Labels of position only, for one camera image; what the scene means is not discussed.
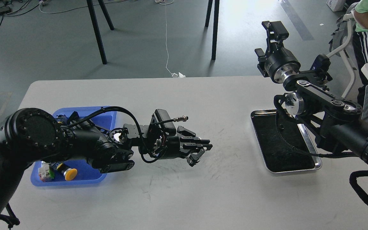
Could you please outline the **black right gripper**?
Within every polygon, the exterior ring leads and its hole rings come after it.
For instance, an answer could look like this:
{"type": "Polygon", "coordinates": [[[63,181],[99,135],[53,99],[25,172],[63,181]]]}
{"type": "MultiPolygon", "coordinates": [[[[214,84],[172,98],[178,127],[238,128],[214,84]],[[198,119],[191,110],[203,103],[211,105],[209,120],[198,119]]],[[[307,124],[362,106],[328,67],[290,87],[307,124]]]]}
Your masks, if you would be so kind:
{"type": "Polygon", "coordinates": [[[298,73],[301,64],[290,50],[283,48],[289,33],[281,21],[263,21],[262,26],[267,32],[267,48],[266,51],[255,49],[257,68],[263,77],[270,77],[274,83],[284,83],[298,73]]]}

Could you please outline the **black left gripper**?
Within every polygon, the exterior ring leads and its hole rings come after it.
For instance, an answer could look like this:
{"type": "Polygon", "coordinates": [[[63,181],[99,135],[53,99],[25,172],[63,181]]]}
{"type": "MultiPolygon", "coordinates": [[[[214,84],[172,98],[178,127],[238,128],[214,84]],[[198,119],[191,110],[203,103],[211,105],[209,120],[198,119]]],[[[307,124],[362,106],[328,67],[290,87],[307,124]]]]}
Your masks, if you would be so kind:
{"type": "Polygon", "coordinates": [[[206,150],[211,150],[213,147],[209,139],[201,139],[195,132],[183,126],[178,126],[176,135],[159,138],[156,144],[156,159],[191,159],[194,163],[189,166],[195,166],[206,150]]]}

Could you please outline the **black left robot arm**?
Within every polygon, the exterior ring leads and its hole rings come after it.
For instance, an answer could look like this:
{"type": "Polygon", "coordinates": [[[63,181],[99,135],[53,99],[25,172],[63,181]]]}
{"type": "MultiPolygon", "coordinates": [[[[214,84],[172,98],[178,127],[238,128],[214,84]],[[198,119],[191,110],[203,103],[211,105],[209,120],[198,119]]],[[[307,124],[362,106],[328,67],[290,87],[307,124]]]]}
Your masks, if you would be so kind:
{"type": "Polygon", "coordinates": [[[68,118],[38,108],[16,111],[0,123],[0,220],[9,228],[19,225],[9,201],[24,171],[37,161],[83,159],[102,174],[127,171],[135,164],[132,147],[137,146],[146,163],[182,158],[196,165],[213,145],[182,126],[175,128],[174,122],[187,119],[156,109],[143,126],[119,106],[102,107],[84,118],[76,111],[68,118]]]}

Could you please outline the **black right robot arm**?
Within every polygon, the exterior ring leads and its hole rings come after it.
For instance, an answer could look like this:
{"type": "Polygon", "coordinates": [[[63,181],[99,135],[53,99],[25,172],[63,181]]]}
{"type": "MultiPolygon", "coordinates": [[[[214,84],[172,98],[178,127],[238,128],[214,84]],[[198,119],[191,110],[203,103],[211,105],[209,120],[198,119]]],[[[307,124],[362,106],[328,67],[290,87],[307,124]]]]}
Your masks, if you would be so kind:
{"type": "MultiPolygon", "coordinates": [[[[262,26],[267,32],[267,49],[255,49],[257,68],[286,90],[274,96],[277,116],[304,124],[315,135],[317,147],[328,151],[317,157],[357,156],[368,165],[368,124],[360,118],[363,108],[328,91],[326,84],[332,80],[329,57],[319,54],[310,70],[300,71],[301,64],[283,45],[289,33],[282,22],[263,21],[262,26]]],[[[359,177],[368,177],[368,170],[352,172],[349,177],[353,190],[368,205],[368,194],[357,183],[359,177]]]]}

